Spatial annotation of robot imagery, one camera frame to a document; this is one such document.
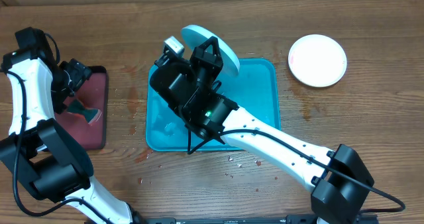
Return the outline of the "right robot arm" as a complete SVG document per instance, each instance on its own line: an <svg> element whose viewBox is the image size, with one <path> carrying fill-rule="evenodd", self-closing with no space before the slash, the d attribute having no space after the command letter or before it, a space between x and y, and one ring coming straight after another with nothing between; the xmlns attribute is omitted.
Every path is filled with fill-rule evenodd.
<svg viewBox="0 0 424 224"><path fill-rule="evenodd" d="M164 41L150 86L203 142L216 140L251 152L281 168L311 194L319 221L354 223L374 180L357 152L303 142L260 121L218 93L217 77L239 73L239 59L216 36L201 39L190 59L173 36Z"/></svg>

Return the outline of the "green and pink sponge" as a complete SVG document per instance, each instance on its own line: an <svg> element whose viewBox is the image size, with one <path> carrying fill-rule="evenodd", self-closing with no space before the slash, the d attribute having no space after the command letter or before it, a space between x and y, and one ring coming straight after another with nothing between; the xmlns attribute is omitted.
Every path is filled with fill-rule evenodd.
<svg viewBox="0 0 424 224"><path fill-rule="evenodd" d="M73 100L68 105L67 112L83 117L88 124L96 122L101 116L101 111L99 109L86 107L78 99Z"/></svg>

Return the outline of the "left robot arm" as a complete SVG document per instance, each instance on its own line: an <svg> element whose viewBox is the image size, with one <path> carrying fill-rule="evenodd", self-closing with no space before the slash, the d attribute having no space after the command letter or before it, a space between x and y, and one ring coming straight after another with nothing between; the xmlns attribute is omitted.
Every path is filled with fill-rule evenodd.
<svg viewBox="0 0 424 224"><path fill-rule="evenodd" d="M1 161L13 175L18 208L42 217L69 205L95 223L144 223L97 180L87 152L55 120L51 89L56 67L39 57L10 54L1 65L13 90L13 121L1 141Z"/></svg>

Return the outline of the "white plate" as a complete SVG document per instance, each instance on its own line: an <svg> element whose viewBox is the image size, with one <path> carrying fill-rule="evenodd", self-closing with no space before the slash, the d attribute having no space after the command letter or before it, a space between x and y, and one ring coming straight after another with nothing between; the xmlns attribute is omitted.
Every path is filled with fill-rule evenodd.
<svg viewBox="0 0 424 224"><path fill-rule="evenodd" d="M347 57L342 46L334 39L310 34L294 42L288 54L292 75L310 87L329 87L345 74Z"/></svg>

